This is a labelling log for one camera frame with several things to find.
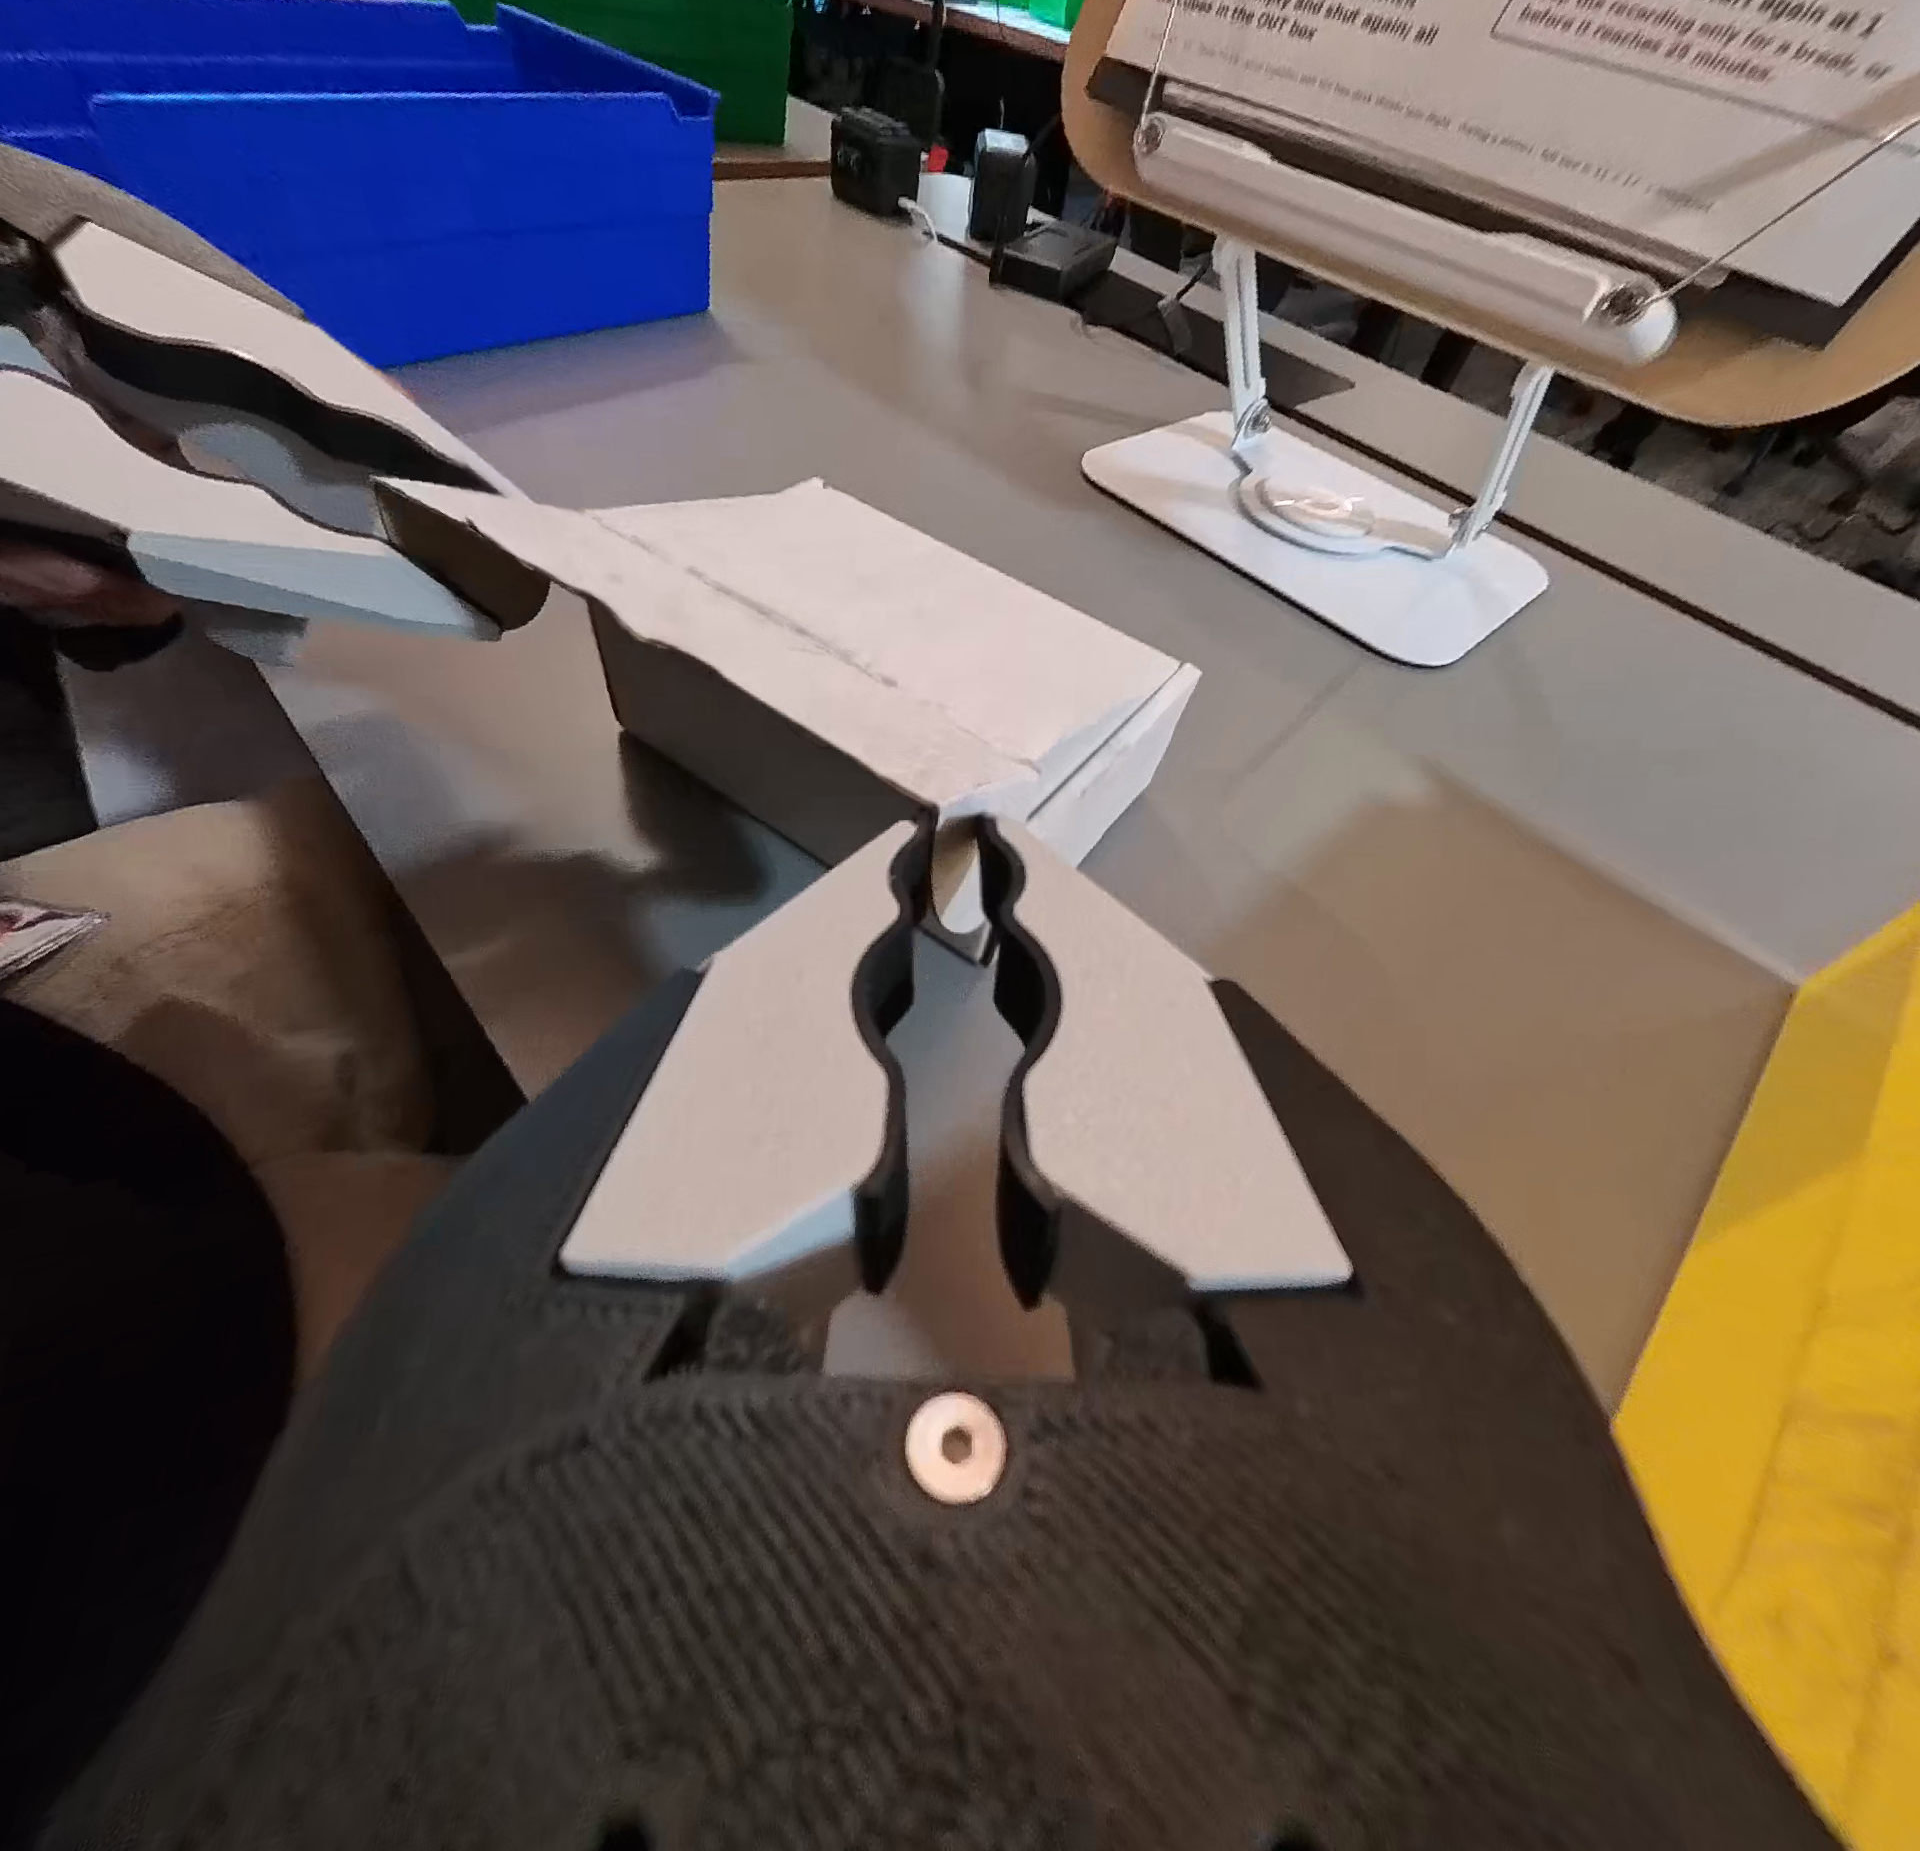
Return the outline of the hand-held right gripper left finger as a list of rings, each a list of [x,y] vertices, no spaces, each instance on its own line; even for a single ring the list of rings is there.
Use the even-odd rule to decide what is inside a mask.
[[[696,975],[560,1246],[571,1279],[844,1296],[903,1249],[929,827],[894,821]]]

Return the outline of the white document stand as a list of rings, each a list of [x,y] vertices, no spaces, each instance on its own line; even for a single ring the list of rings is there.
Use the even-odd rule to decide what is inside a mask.
[[[1106,56],[1126,0],[1083,0],[1063,104],[1110,193],[1211,234],[1228,408],[1090,450],[1086,479],[1392,663],[1457,663],[1548,588],[1495,536],[1559,376],[1692,425],[1835,423],[1915,378],[1915,235],[1843,306],[1643,241],[1442,188],[1408,160]],[[1444,512],[1277,432],[1259,258],[1520,365],[1475,499]]]

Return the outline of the black plug adapter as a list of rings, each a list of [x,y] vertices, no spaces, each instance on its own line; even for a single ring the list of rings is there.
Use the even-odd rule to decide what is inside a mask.
[[[971,147],[968,235],[1000,246],[1026,225],[1036,191],[1036,150],[1022,133],[983,128]]]

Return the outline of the black charger box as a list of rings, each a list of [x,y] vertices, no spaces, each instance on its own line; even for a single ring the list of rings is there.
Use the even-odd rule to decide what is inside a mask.
[[[885,221],[905,215],[920,172],[918,138],[897,117],[866,106],[830,113],[829,188],[838,202]]]

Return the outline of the white cardboard mailer box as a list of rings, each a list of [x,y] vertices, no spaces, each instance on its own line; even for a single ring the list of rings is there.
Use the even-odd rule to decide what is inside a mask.
[[[926,929],[992,954],[973,827],[1081,861],[1201,678],[822,481],[573,512],[377,481],[387,540],[460,590],[589,608],[619,729],[824,865],[935,827]]]

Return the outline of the person's left hand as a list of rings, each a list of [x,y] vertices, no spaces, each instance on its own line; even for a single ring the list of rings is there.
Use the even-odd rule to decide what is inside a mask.
[[[2,603],[64,630],[168,632],[181,621],[175,600],[126,564],[89,560],[73,540],[9,531]]]

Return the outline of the yellow plastic bin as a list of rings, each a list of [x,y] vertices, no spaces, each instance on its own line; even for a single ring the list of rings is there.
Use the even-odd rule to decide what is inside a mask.
[[[1917,1845],[1917,913],[1796,992],[1615,1420],[1845,1846]]]

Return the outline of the grey desk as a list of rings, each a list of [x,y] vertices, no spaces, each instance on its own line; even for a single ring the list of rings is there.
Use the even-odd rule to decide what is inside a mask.
[[[822,180],[723,183],[704,317],[413,367],[558,504],[818,479],[1201,673],[1088,875],[1452,1184],[1615,1409],[1787,1010],[1915,904],[1915,726],[1545,548],[1382,663],[1081,481],[1209,383]],[[100,820],[324,777],[521,1096],[811,858],[617,731],[589,611],[65,681]]]

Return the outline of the person's legs in tan trousers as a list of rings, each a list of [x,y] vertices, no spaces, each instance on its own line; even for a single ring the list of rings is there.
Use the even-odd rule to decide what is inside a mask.
[[[308,1384],[519,1087],[320,782],[92,830],[7,861],[2,886],[100,913],[17,992],[170,1084],[250,1167]]]

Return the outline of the printed instruction sheet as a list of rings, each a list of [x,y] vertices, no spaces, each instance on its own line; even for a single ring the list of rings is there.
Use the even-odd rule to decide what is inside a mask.
[[[1126,0],[1106,56],[1814,305],[1915,235],[1917,0]]]

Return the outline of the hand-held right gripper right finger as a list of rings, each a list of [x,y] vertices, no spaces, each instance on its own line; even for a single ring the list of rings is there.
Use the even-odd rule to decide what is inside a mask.
[[[1022,1307],[1348,1287],[1211,976],[1033,830],[985,820],[1006,1077],[995,1238]]]

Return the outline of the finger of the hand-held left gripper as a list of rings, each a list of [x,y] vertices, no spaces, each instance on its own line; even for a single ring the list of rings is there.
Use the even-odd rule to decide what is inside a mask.
[[[2,372],[4,540],[60,548],[184,605],[300,630],[354,621],[489,643],[500,629],[390,543],[324,526],[250,483],[164,463],[64,383]]]
[[[155,250],[71,225],[53,286],[89,365],[131,392],[277,425],[336,467],[519,496],[324,328]]]

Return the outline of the blue plastic bin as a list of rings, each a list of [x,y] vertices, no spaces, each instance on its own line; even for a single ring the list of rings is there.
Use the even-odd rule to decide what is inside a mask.
[[[374,367],[702,316],[715,94],[502,9],[2,0],[4,143]]]

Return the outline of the person's black sweater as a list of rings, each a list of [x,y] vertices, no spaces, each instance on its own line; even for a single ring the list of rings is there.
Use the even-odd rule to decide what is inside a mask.
[[[2,1004],[2,1845],[154,1677],[284,1425],[291,1263],[205,1112]]]

